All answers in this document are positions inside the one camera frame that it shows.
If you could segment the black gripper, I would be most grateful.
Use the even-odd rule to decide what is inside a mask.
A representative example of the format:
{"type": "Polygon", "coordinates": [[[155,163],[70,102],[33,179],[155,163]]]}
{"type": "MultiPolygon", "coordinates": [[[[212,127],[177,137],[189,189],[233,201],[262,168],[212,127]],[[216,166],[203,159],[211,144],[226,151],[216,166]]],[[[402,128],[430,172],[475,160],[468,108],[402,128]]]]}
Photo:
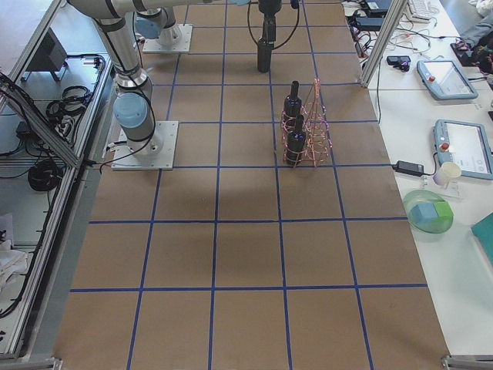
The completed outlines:
{"type": "Polygon", "coordinates": [[[276,14],[281,10],[281,0],[259,0],[259,11],[263,14],[262,40],[267,43],[276,41],[276,14]]]}

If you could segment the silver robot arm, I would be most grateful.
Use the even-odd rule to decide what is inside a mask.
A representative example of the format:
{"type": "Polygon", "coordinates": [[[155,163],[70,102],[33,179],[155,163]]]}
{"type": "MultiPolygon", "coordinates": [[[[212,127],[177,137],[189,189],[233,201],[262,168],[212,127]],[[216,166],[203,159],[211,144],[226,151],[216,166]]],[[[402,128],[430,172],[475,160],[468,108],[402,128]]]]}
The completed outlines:
{"type": "Polygon", "coordinates": [[[161,46],[170,47],[182,38],[172,7],[138,12],[135,26],[145,39],[154,40],[161,46]]]}
{"type": "MultiPolygon", "coordinates": [[[[157,36],[174,26],[173,8],[181,5],[197,5],[198,1],[71,1],[69,4],[77,11],[90,17],[109,56],[115,63],[116,83],[134,93],[151,82],[144,72],[133,43],[135,34],[126,24],[126,15],[138,13],[149,23],[157,36]]],[[[276,14],[281,10],[281,1],[259,1],[258,9],[263,14],[262,36],[256,41],[257,70],[270,71],[272,51],[277,37],[276,14]]]]}

